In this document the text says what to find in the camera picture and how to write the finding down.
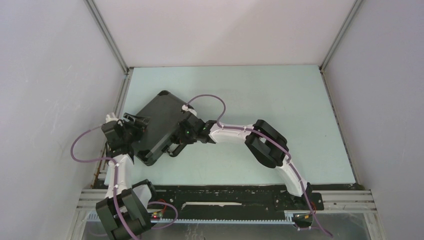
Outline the black poker set case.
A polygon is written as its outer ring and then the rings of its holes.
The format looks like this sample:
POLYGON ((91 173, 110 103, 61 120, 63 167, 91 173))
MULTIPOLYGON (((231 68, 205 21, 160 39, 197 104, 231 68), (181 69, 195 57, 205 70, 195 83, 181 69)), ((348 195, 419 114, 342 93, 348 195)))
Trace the black poker set case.
POLYGON ((146 166, 152 166, 163 155, 176 157, 187 146, 181 140, 181 122, 195 125, 198 121, 190 111, 182 107, 186 103, 167 90, 159 92, 141 111, 137 117, 147 117, 149 122, 141 139, 132 144, 134 155, 146 166))

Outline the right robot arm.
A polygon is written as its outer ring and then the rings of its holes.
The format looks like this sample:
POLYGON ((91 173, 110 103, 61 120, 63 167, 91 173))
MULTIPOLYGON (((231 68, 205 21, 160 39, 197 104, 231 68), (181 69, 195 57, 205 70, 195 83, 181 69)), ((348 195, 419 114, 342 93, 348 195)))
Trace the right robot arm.
POLYGON ((295 208, 304 209, 310 204, 310 184, 295 166, 287 139, 265 120, 259 119, 249 125, 232 125, 217 120, 204 122, 195 117, 180 121, 178 126, 179 130, 172 138, 176 148, 168 150, 170 156, 176 157, 187 145, 197 142, 245 144, 261 165, 276 169, 295 208))

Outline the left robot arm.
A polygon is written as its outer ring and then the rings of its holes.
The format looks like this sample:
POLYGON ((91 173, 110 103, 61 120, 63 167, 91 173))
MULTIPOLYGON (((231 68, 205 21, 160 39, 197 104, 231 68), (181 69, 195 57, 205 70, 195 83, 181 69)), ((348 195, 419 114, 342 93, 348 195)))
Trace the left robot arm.
POLYGON ((148 118, 125 114, 119 119, 112 112, 101 126, 112 173, 105 198, 96 204, 95 210, 111 240, 130 240, 153 226, 147 208, 156 206, 158 194, 148 179, 132 182, 135 156, 132 144, 141 139, 148 123, 148 118))

